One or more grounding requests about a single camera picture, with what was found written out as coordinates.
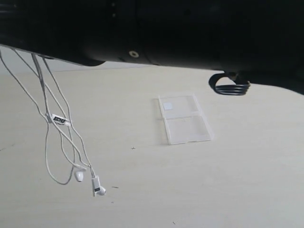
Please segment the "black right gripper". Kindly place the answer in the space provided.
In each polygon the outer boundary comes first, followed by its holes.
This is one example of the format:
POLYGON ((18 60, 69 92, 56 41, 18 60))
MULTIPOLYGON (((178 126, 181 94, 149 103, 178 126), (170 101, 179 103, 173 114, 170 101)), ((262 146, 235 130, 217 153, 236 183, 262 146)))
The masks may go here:
POLYGON ((3 0, 0 43, 87 67, 152 63, 139 38, 135 0, 3 0))

